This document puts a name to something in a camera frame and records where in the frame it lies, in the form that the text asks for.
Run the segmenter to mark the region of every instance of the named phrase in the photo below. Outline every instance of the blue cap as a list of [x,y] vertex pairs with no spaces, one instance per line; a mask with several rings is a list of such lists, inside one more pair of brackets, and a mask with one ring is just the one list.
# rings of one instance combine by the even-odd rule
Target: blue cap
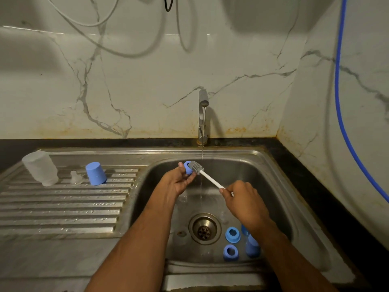
[[248,236],[250,234],[249,230],[244,225],[242,225],[241,230],[242,230],[242,234],[245,236]]
[[229,227],[226,231],[226,239],[230,243],[237,243],[240,240],[240,233],[236,227]]
[[252,235],[249,235],[249,238],[246,242],[246,254],[250,258],[259,257],[261,254],[261,248],[258,242],[252,237]]
[[193,173],[193,170],[190,169],[189,166],[188,166],[188,164],[189,164],[190,162],[191,162],[191,161],[186,161],[186,162],[184,163],[184,167],[185,167],[186,173],[187,173],[188,175],[191,175],[191,174]]
[[225,261],[236,261],[239,259],[238,249],[234,245],[227,245],[223,250],[223,258]]
[[99,162],[92,162],[85,166],[91,185],[100,185],[107,181],[107,177]]

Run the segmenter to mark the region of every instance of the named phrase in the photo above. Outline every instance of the brush head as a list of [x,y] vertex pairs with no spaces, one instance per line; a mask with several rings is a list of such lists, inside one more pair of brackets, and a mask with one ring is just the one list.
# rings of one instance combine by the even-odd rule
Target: brush head
[[200,170],[204,171],[204,167],[201,166],[199,163],[197,163],[196,161],[191,161],[189,164],[188,164],[188,167],[190,169],[192,169],[193,171],[195,171],[197,173],[197,175],[200,174]]

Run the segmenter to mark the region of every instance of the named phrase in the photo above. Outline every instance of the blue hose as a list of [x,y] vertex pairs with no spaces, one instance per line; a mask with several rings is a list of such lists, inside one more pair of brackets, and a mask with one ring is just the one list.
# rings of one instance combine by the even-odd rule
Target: blue hose
[[346,129],[344,128],[343,119],[342,119],[342,112],[340,111],[340,102],[339,102],[340,52],[342,49],[344,19],[346,17],[346,5],[347,5],[347,0],[342,0],[342,10],[340,13],[339,36],[338,36],[338,46],[337,46],[337,58],[336,58],[336,62],[335,62],[335,106],[337,109],[338,123],[339,123],[340,131],[342,132],[344,141],[346,142],[346,145],[348,147],[348,150],[350,151],[351,155],[353,156],[358,167],[361,169],[361,171],[366,176],[366,178],[370,181],[370,183],[374,186],[374,188],[389,203],[388,194],[382,189],[382,187],[370,175],[370,173],[367,171],[366,167],[362,164],[361,160],[359,159],[357,153],[355,152],[355,150],[350,142],[350,139],[347,136]]

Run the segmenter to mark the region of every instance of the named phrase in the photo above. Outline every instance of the chrome faucet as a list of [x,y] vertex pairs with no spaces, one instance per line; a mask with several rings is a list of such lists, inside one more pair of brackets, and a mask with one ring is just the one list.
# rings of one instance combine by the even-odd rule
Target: chrome faucet
[[205,133],[205,131],[203,131],[203,127],[205,127],[204,110],[207,106],[209,106],[207,90],[201,89],[200,92],[198,93],[198,140],[197,140],[197,143],[200,145],[202,143],[206,144],[208,141],[208,136]]

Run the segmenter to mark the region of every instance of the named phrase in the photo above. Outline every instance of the drain strainer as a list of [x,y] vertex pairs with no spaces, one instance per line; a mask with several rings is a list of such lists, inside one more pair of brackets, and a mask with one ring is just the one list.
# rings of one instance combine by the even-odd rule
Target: drain strainer
[[192,238],[202,245],[215,243],[221,234],[220,222],[209,213],[200,213],[193,216],[188,228]]

